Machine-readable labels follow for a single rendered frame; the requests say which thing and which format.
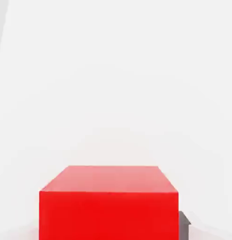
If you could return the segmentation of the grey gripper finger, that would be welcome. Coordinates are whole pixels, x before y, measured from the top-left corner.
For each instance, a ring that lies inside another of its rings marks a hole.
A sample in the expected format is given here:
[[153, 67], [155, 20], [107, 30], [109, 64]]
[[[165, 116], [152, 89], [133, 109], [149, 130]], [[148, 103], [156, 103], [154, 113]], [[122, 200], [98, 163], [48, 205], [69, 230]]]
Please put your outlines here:
[[189, 225], [191, 222], [182, 211], [179, 211], [179, 240], [189, 240]]

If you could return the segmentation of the small red cube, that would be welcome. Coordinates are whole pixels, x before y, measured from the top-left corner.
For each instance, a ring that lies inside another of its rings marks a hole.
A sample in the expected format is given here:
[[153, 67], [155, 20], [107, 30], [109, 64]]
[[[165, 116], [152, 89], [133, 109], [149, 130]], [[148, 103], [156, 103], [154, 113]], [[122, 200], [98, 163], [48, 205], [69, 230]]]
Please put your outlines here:
[[68, 166], [39, 192], [39, 240], [179, 240], [178, 191], [157, 166]]

